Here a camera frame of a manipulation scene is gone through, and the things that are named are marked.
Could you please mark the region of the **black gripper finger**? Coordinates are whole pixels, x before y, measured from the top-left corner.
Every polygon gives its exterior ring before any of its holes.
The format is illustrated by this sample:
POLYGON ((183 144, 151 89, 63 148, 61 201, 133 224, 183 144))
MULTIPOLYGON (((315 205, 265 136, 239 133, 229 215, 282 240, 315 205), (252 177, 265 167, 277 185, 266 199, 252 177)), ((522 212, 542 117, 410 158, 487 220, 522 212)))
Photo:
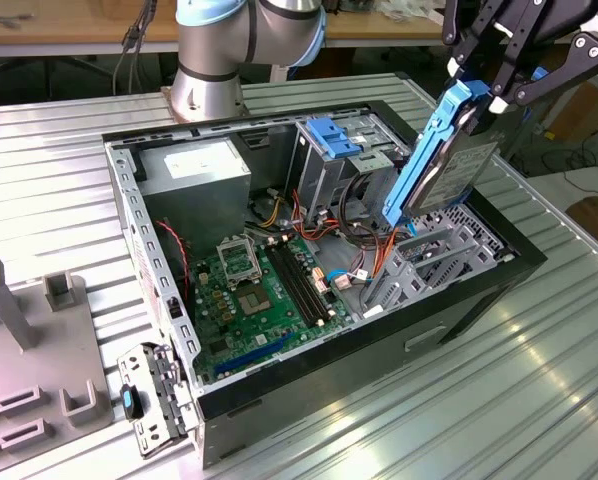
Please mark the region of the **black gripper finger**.
POLYGON ((494 54, 502 34, 494 28, 501 1, 447 1, 442 41, 450 48, 448 74, 453 79, 493 80, 494 54))
POLYGON ((534 30, 544 6, 533 1, 531 7, 511 32, 495 21, 502 34, 494 54, 493 80, 468 80, 485 89, 468 101, 468 133, 486 131, 497 115, 512 106, 525 107, 556 93, 561 93, 598 74, 598 13, 568 35, 537 42, 534 30))

